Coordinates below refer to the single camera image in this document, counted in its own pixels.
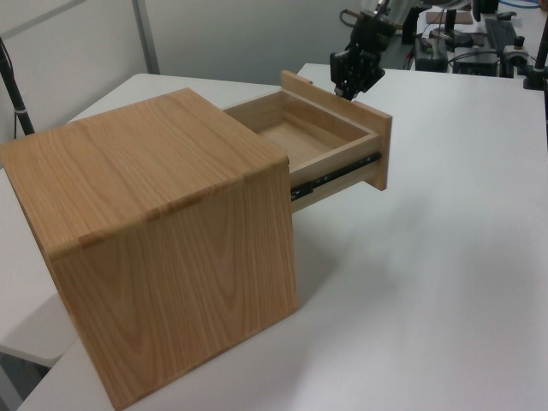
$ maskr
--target keyboard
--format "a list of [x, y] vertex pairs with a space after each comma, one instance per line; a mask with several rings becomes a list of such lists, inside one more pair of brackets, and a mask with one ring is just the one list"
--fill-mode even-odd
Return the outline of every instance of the keyboard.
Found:
[[504, 47], [514, 45], [515, 34], [514, 26], [509, 21], [485, 19], [485, 28], [487, 29], [487, 38], [489, 45], [495, 49], [497, 56], [502, 56]]

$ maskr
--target open drawer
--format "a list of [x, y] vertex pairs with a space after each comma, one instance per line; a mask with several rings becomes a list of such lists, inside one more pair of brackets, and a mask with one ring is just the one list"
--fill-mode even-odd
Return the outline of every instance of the open drawer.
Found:
[[293, 212], [365, 181], [386, 188], [391, 116], [282, 72], [282, 89], [224, 110], [289, 158]]

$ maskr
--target cabinet top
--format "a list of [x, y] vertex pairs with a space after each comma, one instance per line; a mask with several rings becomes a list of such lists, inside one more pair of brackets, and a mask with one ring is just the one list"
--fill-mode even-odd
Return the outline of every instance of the cabinet top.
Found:
[[235, 188], [285, 152], [190, 89], [0, 147], [51, 260]]

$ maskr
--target wooden cabinet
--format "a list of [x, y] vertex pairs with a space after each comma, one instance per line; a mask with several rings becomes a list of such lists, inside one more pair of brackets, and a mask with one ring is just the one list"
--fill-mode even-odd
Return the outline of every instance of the wooden cabinet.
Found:
[[291, 212], [384, 188], [389, 137], [389, 116], [284, 74], [225, 112], [184, 89], [0, 155], [123, 409], [296, 310]]

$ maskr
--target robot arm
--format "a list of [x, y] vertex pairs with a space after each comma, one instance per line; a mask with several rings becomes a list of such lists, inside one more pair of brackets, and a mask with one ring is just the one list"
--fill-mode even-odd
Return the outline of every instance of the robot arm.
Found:
[[366, 92], [384, 75], [378, 65], [396, 29], [409, 10], [419, 5], [458, 9], [471, 0], [362, 0], [361, 12], [344, 51], [331, 53], [331, 81], [335, 94], [352, 100]]

